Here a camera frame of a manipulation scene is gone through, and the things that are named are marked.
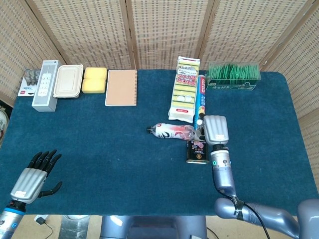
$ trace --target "brown notebook cover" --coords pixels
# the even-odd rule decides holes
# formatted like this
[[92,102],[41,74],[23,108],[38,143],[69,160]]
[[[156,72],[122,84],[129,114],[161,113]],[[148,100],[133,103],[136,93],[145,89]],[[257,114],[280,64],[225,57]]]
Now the brown notebook cover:
[[136,106],[137,70],[109,70],[106,106]]

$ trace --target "table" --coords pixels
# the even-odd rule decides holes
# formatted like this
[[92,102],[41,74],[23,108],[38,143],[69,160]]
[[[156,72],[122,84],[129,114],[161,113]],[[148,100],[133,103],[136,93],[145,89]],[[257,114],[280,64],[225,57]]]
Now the table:
[[[318,192],[286,79],[261,75],[253,91],[208,90],[206,113],[227,118],[238,197],[295,215]],[[146,132],[158,122],[185,124],[167,116],[174,77],[174,70],[139,70],[136,107],[106,107],[105,94],[81,94],[39,113],[32,98],[18,98],[0,150],[3,207],[33,155],[57,149],[62,157],[43,189],[63,185],[27,206],[29,214],[214,215],[220,195],[211,165],[185,163],[185,141]]]

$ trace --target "robotic arm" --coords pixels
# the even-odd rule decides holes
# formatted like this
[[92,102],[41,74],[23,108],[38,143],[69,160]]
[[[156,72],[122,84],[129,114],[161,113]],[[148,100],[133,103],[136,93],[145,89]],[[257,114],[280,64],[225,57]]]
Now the robotic arm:
[[58,154],[53,158],[55,153],[56,150],[37,153],[20,174],[11,191],[12,200],[0,215],[0,239],[12,237],[26,212],[26,204],[34,202],[36,198],[52,195],[60,189],[62,182],[59,182],[52,190],[41,191],[45,179],[62,156]]
[[319,200],[310,199],[298,206],[298,222],[283,209],[244,203],[237,198],[228,148],[227,121],[223,116],[205,116],[206,142],[213,147],[213,181],[225,198],[215,202],[216,214],[224,219],[238,219],[273,229],[295,239],[315,239],[319,235]]

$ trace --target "yellow sponge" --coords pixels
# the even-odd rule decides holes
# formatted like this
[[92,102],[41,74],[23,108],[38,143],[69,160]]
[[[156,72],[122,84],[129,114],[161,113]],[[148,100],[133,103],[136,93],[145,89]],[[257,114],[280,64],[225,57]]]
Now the yellow sponge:
[[106,80],[107,69],[105,67],[87,67],[84,72],[84,79]]
[[104,79],[84,79],[82,83],[83,93],[104,93],[105,80]]

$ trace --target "small white box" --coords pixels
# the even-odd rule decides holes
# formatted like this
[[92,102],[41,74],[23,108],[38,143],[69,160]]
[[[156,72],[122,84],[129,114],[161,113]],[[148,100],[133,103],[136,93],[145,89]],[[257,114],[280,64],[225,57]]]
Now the small white box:
[[55,111],[57,98],[53,97],[53,89],[58,68],[62,64],[58,60],[45,60],[42,63],[32,107],[39,112]]

